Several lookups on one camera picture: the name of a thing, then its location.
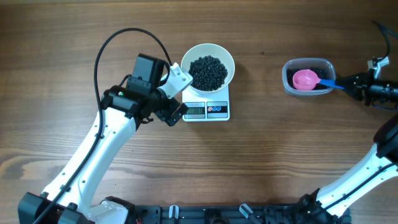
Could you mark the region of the pink scoop blue handle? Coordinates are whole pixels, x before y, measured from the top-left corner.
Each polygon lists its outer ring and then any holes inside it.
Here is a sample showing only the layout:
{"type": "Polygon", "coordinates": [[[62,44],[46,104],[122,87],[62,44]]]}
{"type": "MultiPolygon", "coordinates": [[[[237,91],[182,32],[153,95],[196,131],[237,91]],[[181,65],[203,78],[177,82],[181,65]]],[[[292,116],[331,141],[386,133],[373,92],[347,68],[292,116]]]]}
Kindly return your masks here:
{"type": "Polygon", "coordinates": [[[294,73],[292,81],[294,87],[297,90],[303,90],[303,91],[313,90],[318,84],[332,88],[337,88],[340,90],[344,89],[342,86],[337,85],[334,80],[321,79],[318,77],[318,75],[315,72],[309,69],[299,70],[296,73],[294,73]]]}

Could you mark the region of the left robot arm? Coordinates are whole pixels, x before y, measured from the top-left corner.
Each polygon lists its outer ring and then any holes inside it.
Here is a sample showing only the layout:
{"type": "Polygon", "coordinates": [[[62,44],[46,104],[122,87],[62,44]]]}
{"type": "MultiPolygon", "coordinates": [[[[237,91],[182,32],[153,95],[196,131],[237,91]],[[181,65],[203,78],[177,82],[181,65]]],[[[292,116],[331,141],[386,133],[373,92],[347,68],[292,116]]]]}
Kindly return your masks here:
{"type": "Polygon", "coordinates": [[[93,196],[120,148],[151,114],[173,126],[187,112],[175,95],[191,83],[177,63],[138,55],[132,74],[103,93],[95,122],[61,173],[40,195],[23,196],[20,223],[135,223],[133,204],[107,197],[93,207],[93,196]]]}

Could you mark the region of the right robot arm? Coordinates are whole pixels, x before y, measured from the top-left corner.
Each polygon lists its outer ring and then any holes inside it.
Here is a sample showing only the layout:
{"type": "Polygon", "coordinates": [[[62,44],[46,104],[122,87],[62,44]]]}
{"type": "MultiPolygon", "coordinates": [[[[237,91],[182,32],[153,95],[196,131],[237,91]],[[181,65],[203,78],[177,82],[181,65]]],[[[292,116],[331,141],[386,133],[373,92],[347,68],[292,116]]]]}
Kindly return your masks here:
{"type": "MultiPolygon", "coordinates": [[[[370,105],[397,103],[397,83],[380,80],[374,69],[335,81],[353,98],[370,105]]],[[[361,161],[333,183],[300,199],[292,213],[295,223],[336,223],[350,205],[383,182],[397,177],[397,116],[377,131],[361,161]]]]}

